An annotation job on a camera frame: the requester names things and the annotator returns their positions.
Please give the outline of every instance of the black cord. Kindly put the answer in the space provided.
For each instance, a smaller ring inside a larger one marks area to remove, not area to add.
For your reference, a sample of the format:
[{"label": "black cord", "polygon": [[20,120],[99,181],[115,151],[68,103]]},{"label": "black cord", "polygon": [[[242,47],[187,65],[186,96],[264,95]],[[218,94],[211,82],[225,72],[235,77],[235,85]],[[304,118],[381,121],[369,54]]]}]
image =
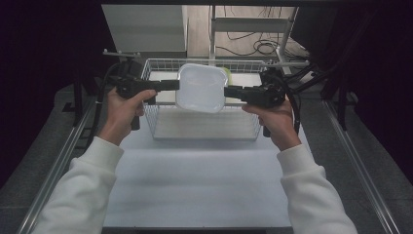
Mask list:
[{"label": "black cord", "polygon": [[292,112],[294,114],[294,130],[298,134],[300,131],[300,124],[301,124],[301,117],[300,117],[300,110],[301,110],[301,98],[300,98],[300,105],[297,105],[297,101],[295,100],[295,96],[292,93],[291,89],[289,89],[288,85],[280,79],[282,83],[282,87],[285,89],[285,94],[291,103]]},{"label": "black cord", "polygon": [[302,68],[301,70],[299,70],[297,73],[293,74],[293,75],[288,75],[288,76],[284,76],[285,78],[285,82],[288,84],[300,81],[301,79],[303,79],[303,77],[311,72],[312,70],[314,70],[316,68],[316,65],[314,63],[310,63],[308,66]]},{"label": "black cord", "polygon": [[232,11],[232,6],[230,7],[230,11],[235,16],[235,13]]},{"label": "black cord", "polygon": [[[256,42],[254,42],[253,47],[256,51],[258,51],[261,55],[264,55],[264,56],[270,56],[276,51],[276,48],[274,47],[273,42],[269,41],[267,39],[257,40]],[[261,47],[270,47],[272,50],[271,50],[271,52],[262,52],[262,51],[259,50]]]},{"label": "black cord", "polygon": [[298,96],[298,111],[301,112],[301,95],[300,94],[296,94]]},{"label": "black cord", "polygon": [[258,17],[261,16],[262,13],[264,13],[263,16],[265,17],[266,11],[267,11],[267,7],[264,7],[264,9],[258,14]]},{"label": "black cord", "polygon": [[267,15],[267,18],[269,18],[270,17],[270,15],[271,15],[271,10],[273,9],[273,7],[270,7],[270,11],[268,11],[268,15]]},{"label": "black cord", "polygon": [[91,132],[89,134],[88,137],[88,142],[86,143],[86,149],[89,148],[89,146],[91,145],[92,141],[94,140],[94,136],[96,135],[97,132],[97,125],[99,123],[99,119],[100,119],[100,112],[102,109],[102,105],[103,105],[103,97],[104,97],[104,90],[106,87],[106,83],[107,83],[107,79],[109,77],[109,75],[119,67],[120,63],[115,63],[113,65],[111,65],[109,67],[109,69],[107,69],[106,74],[103,78],[102,83],[100,84],[100,88],[99,88],[99,93],[97,94],[97,99],[96,99],[96,108],[94,111],[94,122],[92,123],[92,128],[91,128]]},{"label": "black cord", "polygon": [[240,39],[243,39],[243,38],[245,38],[245,37],[251,36],[251,35],[253,35],[253,34],[255,34],[255,33],[256,33],[256,32],[251,32],[251,33],[248,33],[247,35],[244,35],[244,36],[241,36],[241,37],[232,38],[232,37],[230,37],[229,32],[227,32],[227,37],[228,37],[228,39],[235,41],[235,40],[240,40]]}]

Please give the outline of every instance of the white plastic container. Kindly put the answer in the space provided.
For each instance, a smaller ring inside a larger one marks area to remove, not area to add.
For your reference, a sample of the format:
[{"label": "white plastic container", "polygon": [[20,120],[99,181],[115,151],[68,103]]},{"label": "white plastic container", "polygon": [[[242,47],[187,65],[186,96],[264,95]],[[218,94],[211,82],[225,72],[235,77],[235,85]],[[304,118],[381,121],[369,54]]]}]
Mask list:
[{"label": "white plastic container", "polygon": [[176,106],[187,110],[217,113],[225,105],[227,73],[219,67],[187,63],[178,71]]}]

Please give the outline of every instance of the white sweatshirt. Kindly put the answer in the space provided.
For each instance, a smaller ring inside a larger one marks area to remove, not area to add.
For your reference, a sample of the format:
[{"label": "white sweatshirt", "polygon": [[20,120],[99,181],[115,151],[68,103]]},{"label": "white sweatshirt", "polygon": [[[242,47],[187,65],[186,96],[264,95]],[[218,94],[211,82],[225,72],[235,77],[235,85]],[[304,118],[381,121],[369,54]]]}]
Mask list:
[{"label": "white sweatshirt", "polygon": [[[86,153],[72,160],[33,233],[101,233],[123,153],[118,146],[95,137]],[[324,168],[314,162],[304,145],[287,149],[278,158],[294,233],[357,233],[337,191],[326,180]]]}]

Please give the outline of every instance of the cuff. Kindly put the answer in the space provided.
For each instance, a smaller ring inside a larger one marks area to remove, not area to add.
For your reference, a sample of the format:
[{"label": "cuff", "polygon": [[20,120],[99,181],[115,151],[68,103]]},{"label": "cuff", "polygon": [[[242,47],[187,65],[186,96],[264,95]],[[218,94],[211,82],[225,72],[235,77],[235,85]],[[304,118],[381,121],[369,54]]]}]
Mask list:
[{"label": "cuff", "polygon": [[286,149],[277,155],[284,176],[302,173],[318,167],[304,144]]},{"label": "cuff", "polygon": [[123,154],[124,150],[119,146],[95,136],[91,146],[79,159],[110,172],[115,172]]}]

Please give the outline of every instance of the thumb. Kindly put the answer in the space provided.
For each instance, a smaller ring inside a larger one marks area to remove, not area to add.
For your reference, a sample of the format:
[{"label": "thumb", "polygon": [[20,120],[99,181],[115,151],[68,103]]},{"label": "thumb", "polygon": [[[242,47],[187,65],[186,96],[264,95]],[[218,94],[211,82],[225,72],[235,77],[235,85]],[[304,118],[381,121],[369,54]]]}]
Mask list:
[{"label": "thumb", "polygon": [[250,113],[250,114],[256,114],[258,116],[262,116],[266,112],[265,109],[258,107],[256,105],[250,105],[250,104],[243,105],[243,111]]},{"label": "thumb", "polygon": [[144,100],[149,99],[156,95],[154,90],[144,90],[134,97],[130,98],[128,102],[133,105],[134,108],[137,108]]}]

